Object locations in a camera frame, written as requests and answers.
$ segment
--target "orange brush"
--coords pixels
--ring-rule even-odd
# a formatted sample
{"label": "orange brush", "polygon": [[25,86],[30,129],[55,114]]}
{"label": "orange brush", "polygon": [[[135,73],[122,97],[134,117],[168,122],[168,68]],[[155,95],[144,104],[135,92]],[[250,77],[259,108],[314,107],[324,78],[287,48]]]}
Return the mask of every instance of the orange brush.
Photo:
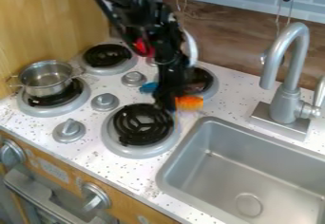
{"label": "orange brush", "polygon": [[178,110],[198,110],[203,108],[203,98],[196,96],[182,96],[175,99]]}

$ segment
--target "speckled white countertop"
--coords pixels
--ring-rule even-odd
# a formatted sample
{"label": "speckled white countertop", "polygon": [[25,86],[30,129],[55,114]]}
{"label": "speckled white countertop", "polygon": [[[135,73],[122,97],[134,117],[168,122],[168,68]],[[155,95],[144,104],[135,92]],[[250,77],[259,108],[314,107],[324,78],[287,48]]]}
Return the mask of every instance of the speckled white countertop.
{"label": "speckled white countertop", "polygon": [[[273,90],[266,91],[259,88],[259,77],[257,76],[206,63],[200,63],[200,65],[215,73],[220,80],[220,90],[212,99],[204,102],[203,110],[195,113],[179,113],[178,119],[182,132],[181,138],[175,142],[175,146],[178,145],[196,119],[202,116],[216,116],[325,155],[324,117],[312,122],[310,135],[305,142],[286,139],[249,124],[249,116],[255,106],[259,101],[269,103],[278,83]],[[133,70],[141,71],[147,76],[148,81],[152,80],[157,73],[157,69],[148,66],[144,60],[140,60],[129,71]],[[83,75],[91,88],[90,99],[81,108],[60,117],[40,119],[24,115],[18,110],[15,97],[7,97],[0,102],[0,125],[21,136],[33,146],[116,187],[181,223],[222,223],[211,215],[202,213],[158,189],[155,176],[175,147],[167,153],[151,159],[125,159],[114,155],[105,148],[101,142],[100,130],[102,122],[110,112],[93,111],[90,107],[90,100],[94,96],[106,92],[112,93],[120,99],[120,106],[130,103],[153,102],[151,96],[140,94],[138,88],[122,85],[121,77],[123,75],[106,77]],[[310,102],[312,96],[312,91],[302,89],[302,97],[305,101]],[[83,122],[86,126],[86,135],[71,144],[58,143],[52,138],[52,130],[57,124],[68,118]]]}

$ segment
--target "sink basin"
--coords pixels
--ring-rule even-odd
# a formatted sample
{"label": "sink basin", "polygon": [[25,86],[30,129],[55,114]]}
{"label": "sink basin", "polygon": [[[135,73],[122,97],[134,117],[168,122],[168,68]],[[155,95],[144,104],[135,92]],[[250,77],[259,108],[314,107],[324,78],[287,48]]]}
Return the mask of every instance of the sink basin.
{"label": "sink basin", "polygon": [[325,157],[214,117],[196,122],[159,188],[226,224],[324,224]]}

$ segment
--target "stove burner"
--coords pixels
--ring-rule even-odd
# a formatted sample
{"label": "stove burner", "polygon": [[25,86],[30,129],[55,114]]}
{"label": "stove burner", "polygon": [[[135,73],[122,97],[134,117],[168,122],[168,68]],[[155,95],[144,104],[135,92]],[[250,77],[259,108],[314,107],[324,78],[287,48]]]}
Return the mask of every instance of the stove burner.
{"label": "stove burner", "polygon": [[138,103],[123,107],[113,117],[121,145],[149,145],[164,139],[174,126],[170,114],[153,104]]}
{"label": "stove burner", "polygon": [[192,78],[185,88],[187,94],[198,94],[208,90],[213,83],[213,76],[205,69],[195,67]]}
{"label": "stove burner", "polygon": [[131,57],[131,52],[120,45],[99,45],[84,54],[84,59],[92,67],[114,66]]}
{"label": "stove burner", "polygon": [[54,106],[61,105],[63,103],[68,103],[75,97],[79,96],[83,91],[82,83],[73,79],[71,84],[60,94],[48,96],[45,98],[38,98],[33,96],[28,96],[28,104],[30,106]]}

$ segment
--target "stainless steel pot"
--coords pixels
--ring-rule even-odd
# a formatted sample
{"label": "stainless steel pot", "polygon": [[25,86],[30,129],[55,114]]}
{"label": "stainless steel pot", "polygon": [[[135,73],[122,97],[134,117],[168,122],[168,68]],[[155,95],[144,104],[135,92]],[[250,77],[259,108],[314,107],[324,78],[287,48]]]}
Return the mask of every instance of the stainless steel pot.
{"label": "stainless steel pot", "polygon": [[72,82],[73,68],[67,63],[41,61],[25,67],[18,76],[30,96],[44,98],[63,92]]}

